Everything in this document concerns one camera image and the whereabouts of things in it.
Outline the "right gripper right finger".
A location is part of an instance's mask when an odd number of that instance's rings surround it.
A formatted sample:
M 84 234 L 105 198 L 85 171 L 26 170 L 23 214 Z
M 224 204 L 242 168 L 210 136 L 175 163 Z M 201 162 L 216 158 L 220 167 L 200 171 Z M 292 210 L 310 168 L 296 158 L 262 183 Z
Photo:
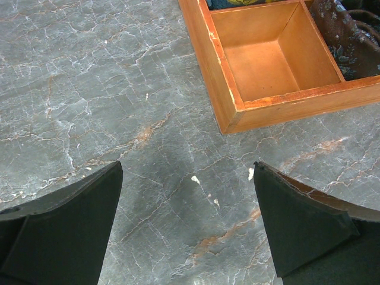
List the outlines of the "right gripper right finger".
M 379 211 L 255 163 L 255 192 L 284 284 L 378 284 Z

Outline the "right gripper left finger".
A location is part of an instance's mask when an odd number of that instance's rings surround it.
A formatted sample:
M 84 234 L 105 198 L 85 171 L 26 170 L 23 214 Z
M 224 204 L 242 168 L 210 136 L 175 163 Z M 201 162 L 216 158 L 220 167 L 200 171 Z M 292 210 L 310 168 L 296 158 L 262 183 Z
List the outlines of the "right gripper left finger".
M 123 181 L 119 161 L 1 211 L 1 284 L 97 284 Z

